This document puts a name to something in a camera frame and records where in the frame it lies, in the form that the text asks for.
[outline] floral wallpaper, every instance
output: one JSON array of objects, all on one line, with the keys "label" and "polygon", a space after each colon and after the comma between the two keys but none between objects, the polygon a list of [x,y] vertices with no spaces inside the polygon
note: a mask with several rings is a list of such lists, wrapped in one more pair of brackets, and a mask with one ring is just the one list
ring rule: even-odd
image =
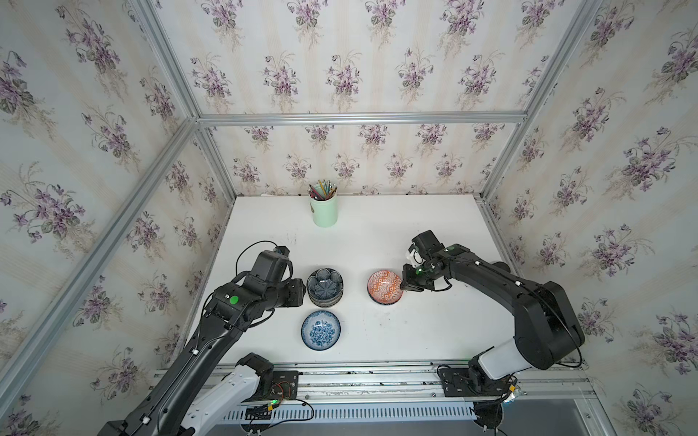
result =
[{"label": "floral wallpaper", "polygon": [[249,126],[212,130],[241,195],[477,193],[513,125]]},{"label": "floral wallpaper", "polygon": [[134,20],[127,1],[0,3],[0,367],[183,121]]},{"label": "floral wallpaper", "polygon": [[[580,3],[172,0],[156,10],[203,112],[513,110]],[[605,14],[594,57],[634,5]]]},{"label": "floral wallpaper", "polygon": [[[152,370],[175,357],[180,325],[199,297],[227,213],[201,150],[187,145],[25,397],[4,417],[3,434],[96,434],[106,421],[135,407]],[[58,237],[45,234],[36,244],[44,239]],[[0,303],[1,310],[12,304]],[[12,318],[3,319],[3,335],[14,328]],[[28,423],[33,430],[22,433]]]},{"label": "floral wallpaper", "polygon": [[619,435],[698,425],[697,23],[698,1],[606,0],[489,202],[524,274],[567,290]]}]

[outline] wire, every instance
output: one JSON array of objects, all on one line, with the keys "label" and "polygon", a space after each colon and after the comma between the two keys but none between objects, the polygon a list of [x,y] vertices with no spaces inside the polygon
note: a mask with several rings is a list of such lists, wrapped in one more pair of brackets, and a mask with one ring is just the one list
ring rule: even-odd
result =
[{"label": "wire", "polygon": [[285,422],[291,422],[291,421],[310,421],[311,419],[315,418],[315,409],[313,409],[313,406],[310,405],[310,403],[307,403],[307,402],[305,402],[305,401],[303,401],[303,400],[298,400],[298,399],[296,399],[296,401],[300,401],[301,403],[303,403],[303,406],[308,406],[308,407],[310,407],[310,409],[313,411],[312,415],[310,415],[309,418],[303,418],[303,419],[284,419],[283,421],[279,421],[279,422],[277,422],[277,423],[275,423],[275,424],[272,424],[272,425],[270,425],[269,427],[265,428],[265,431],[266,431],[266,430],[269,430],[271,427],[276,427],[277,425],[283,424],[283,423],[285,423]]},{"label": "wire", "polygon": [[542,296],[536,294],[535,292],[531,292],[529,295],[533,296],[533,298],[537,299],[538,301],[540,301],[541,303],[543,303],[548,309],[550,309],[550,311],[553,313],[553,315],[555,315],[555,318],[557,318],[558,321],[560,322],[560,324],[562,324],[563,328],[564,328],[565,331],[567,332],[567,334],[568,334],[568,336],[570,337],[570,339],[572,339],[572,343],[574,344],[574,348],[576,348],[576,349],[577,349],[577,353],[579,353],[579,362],[577,362],[577,365],[567,365],[567,364],[565,364],[565,363],[560,363],[560,362],[556,362],[556,363],[557,363],[558,365],[560,365],[560,366],[565,366],[565,367],[567,367],[567,368],[580,368],[580,367],[581,367],[581,362],[584,360],[584,358],[582,358],[582,356],[581,356],[581,350],[579,349],[579,346],[577,345],[577,341],[574,339],[574,336],[572,336],[572,332],[567,328],[567,326],[565,325],[565,323],[564,323],[564,321],[562,320],[562,318],[560,318],[560,315],[558,315],[557,311],[556,311],[555,309],[553,309],[553,308],[548,304],[548,302],[545,301],[545,299],[544,299]]},{"label": "wire", "polygon": [[253,322],[252,324],[250,324],[250,327],[248,327],[248,329],[251,329],[252,327],[256,327],[256,326],[258,326],[258,325],[260,325],[260,324],[266,322],[267,320],[269,320],[269,318],[271,318],[272,315],[274,314],[274,311],[275,311],[275,310],[276,310],[275,308],[272,308],[271,313],[269,314],[268,317],[264,318],[264,319],[261,320],[261,321]]},{"label": "wire", "polygon": [[432,292],[447,291],[447,290],[449,290],[449,289],[451,289],[451,288],[453,287],[453,285],[451,285],[451,282],[448,281],[448,279],[447,279],[446,277],[444,277],[443,280],[444,280],[446,283],[448,283],[448,286],[445,287],[445,288],[443,288],[443,289],[440,289],[440,290],[434,290],[434,291],[432,291]]},{"label": "wire", "polygon": [[274,244],[274,248],[278,247],[278,245],[276,245],[276,242],[274,242],[274,241],[267,241],[267,240],[264,240],[264,241],[257,241],[257,242],[255,242],[255,243],[249,245],[247,248],[245,248],[245,249],[242,251],[242,253],[240,253],[240,256],[237,257],[237,260],[235,260],[235,275],[236,275],[236,276],[237,276],[237,263],[240,261],[240,257],[242,257],[242,255],[245,254],[245,252],[246,252],[247,250],[249,250],[249,249],[252,248],[253,246],[257,245],[258,243],[262,243],[262,242],[272,243],[272,244]]}]

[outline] mint green cup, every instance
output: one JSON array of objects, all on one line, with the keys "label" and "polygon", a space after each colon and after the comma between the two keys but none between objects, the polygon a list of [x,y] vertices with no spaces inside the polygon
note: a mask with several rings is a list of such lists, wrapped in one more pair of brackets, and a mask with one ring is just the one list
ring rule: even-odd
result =
[{"label": "mint green cup", "polygon": [[337,195],[324,202],[311,198],[310,210],[313,213],[315,225],[318,227],[331,227],[337,222]]}]

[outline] orange patterned bowl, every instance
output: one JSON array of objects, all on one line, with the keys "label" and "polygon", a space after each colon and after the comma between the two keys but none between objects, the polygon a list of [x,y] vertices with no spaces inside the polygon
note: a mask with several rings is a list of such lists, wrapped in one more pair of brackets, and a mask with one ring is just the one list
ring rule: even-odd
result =
[{"label": "orange patterned bowl", "polygon": [[377,271],[369,277],[369,295],[376,303],[395,304],[402,296],[401,282],[392,271]]}]

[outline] white tabletop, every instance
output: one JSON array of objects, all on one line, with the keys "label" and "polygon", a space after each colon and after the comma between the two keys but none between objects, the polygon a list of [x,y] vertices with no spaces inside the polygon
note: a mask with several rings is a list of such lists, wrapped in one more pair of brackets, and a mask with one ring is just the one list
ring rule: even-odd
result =
[{"label": "white tabletop", "polygon": [[[274,363],[468,359],[513,336],[514,318],[506,309],[454,280],[446,292],[405,291],[391,306],[375,303],[366,291],[375,271],[389,269],[402,276],[412,238],[426,230],[446,246],[460,243],[484,260],[500,260],[472,196],[342,196],[338,200],[339,220],[323,229],[313,224],[306,197],[238,198],[204,293],[207,296],[232,279],[235,259],[245,247],[272,240],[290,249],[294,277],[305,282],[323,266],[342,275],[344,295],[328,309],[341,323],[337,344],[317,352],[303,343],[303,320],[320,310],[306,295],[303,306],[277,309],[268,322],[249,329],[221,363],[236,363],[249,352]],[[240,259],[240,271],[250,269],[261,250],[272,248],[268,243],[252,247]],[[439,280],[436,285],[445,284]]]}]

